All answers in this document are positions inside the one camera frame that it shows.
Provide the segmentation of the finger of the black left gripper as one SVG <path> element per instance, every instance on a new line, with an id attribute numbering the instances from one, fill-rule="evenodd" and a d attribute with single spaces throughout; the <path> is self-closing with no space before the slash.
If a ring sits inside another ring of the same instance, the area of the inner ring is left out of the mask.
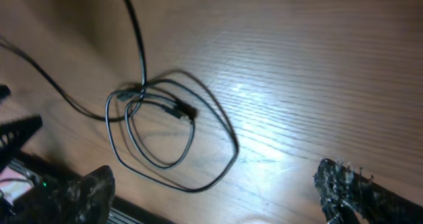
<path id="1" fill-rule="evenodd" d="M 24 144 L 42 127 L 40 115 L 25 117 L 1 124 L 1 170 L 3 170 Z"/>
<path id="2" fill-rule="evenodd" d="M 11 91 L 7 85 L 0 85 L 0 101 L 3 102 L 9 95 Z"/>

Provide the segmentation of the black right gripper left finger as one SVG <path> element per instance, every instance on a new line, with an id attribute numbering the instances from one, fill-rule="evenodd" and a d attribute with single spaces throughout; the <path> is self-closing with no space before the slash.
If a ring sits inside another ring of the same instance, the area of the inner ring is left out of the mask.
<path id="1" fill-rule="evenodd" d="M 14 201 L 10 223 L 106 223 L 115 197 L 112 169 L 101 166 L 82 177 L 47 176 Z"/>

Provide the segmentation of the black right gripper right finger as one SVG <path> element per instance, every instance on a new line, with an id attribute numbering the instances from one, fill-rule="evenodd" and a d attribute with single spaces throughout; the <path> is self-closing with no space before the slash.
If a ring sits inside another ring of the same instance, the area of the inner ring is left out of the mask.
<path id="1" fill-rule="evenodd" d="M 349 166 L 322 159 L 313 176 L 327 223 L 421 223 L 422 206 L 365 178 Z"/>

